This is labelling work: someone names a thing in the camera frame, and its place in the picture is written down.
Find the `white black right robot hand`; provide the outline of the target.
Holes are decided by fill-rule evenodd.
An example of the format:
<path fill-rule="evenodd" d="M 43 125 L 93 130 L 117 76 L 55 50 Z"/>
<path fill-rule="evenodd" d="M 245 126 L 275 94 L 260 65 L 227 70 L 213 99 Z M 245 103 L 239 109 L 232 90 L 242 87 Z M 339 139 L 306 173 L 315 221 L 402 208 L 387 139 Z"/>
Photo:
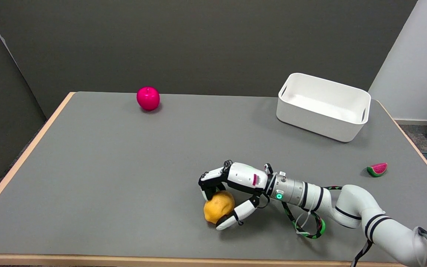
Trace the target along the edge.
<path fill-rule="evenodd" d="M 232 189 L 251 194 L 248 200 L 221 216 L 216 223 L 216 229 L 225 230 L 234 224 L 242 226 L 243 220 L 259 208 L 262 195 L 269 202 L 276 175 L 270 164 L 265 164 L 264 170 L 260 170 L 230 159 L 225 161 L 222 167 L 202 174 L 198 185 L 207 201 L 213 198 L 217 189 L 225 189 L 224 184 Z"/>

